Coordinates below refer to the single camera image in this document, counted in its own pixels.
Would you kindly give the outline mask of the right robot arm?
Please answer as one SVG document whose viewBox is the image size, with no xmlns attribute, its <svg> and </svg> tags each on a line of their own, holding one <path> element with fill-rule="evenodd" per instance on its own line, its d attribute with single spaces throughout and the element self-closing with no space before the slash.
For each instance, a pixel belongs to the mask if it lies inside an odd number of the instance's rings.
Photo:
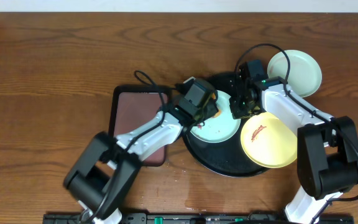
<svg viewBox="0 0 358 224">
<path fill-rule="evenodd" d="M 333 202 L 358 200 L 358 136 L 349 117 L 335 118 L 293 92 L 282 78 L 236 78 L 235 119 L 246 118 L 246 156 L 267 168 L 297 162 L 300 188 L 285 207 L 292 223 L 316 223 Z"/>
</svg>

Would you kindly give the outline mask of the green and orange sponge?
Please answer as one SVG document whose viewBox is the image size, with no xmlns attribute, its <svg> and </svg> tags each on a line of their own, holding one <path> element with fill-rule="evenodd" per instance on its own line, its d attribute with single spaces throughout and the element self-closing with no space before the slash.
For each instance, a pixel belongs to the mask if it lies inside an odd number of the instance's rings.
<svg viewBox="0 0 358 224">
<path fill-rule="evenodd" d="M 219 105 L 218 105 L 218 100 L 219 100 L 219 96 L 217 93 L 213 93 L 212 94 L 212 99 L 214 101 L 214 106 L 216 108 L 216 111 L 215 111 L 215 114 L 212 115 L 212 118 L 217 118 L 221 113 L 221 109 L 219 108 Z"/>
</svg>

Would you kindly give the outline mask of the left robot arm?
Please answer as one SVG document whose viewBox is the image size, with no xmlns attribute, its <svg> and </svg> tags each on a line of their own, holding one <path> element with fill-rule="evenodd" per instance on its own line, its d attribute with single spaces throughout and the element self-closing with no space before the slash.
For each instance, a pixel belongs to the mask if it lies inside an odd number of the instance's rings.
<svg viewBox="0 0 358 224">
<path fill-rule="evenodd" d="M 84 207 L 79 223 L 119 223 L 119 206 L 143 161 L 174 143 L 184 131 L 218 112 L 217 94 L 183 95 L 164 103 L 154 118 L 117 136 L 96 134 L 70 169 L 63 186 Z"/>
</svg>

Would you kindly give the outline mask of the light blue plate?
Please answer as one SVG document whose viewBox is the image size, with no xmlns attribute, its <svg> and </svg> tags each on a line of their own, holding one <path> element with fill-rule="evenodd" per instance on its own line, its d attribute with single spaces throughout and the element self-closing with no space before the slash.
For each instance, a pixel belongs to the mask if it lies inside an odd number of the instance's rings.
<svg viewBox="0 0 358 224">
<path fill-rule="evenodd" d="M 201 141 L 219 143 L 231 138 L 239 129 L 241 120 L 234 119 L 229 106 L 230 95 L 218 90 L 217 115 L 207 119 L 203 126 L 195 126 L 191 134 Z"/>
<path fill-rule="evenodd" d="M 317 61 L 299 50 L 286 50 L 285 53 L 290 59 L 288 84 L 292 87 L 292 90 L 302 98 L 315 93 L 322 82 L 322 71 Z M 277 53 L 268 63 L 268 77 L 285 78 L 287 66 L 284 54 Z"/>
</svg>

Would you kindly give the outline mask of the yellow plate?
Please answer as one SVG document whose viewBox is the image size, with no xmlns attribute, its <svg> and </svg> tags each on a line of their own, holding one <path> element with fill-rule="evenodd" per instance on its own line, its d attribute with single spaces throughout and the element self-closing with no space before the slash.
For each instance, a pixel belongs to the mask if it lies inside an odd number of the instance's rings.
<svg viewBox="0 0 358 224">
<path fill-rule="evenodd" d="M 262 167 L 285 167 L 297 158 L 296 136 L 269 112 L 246 121 L 241 130 L 241 145 L 246 156 Z"/>
</svg>

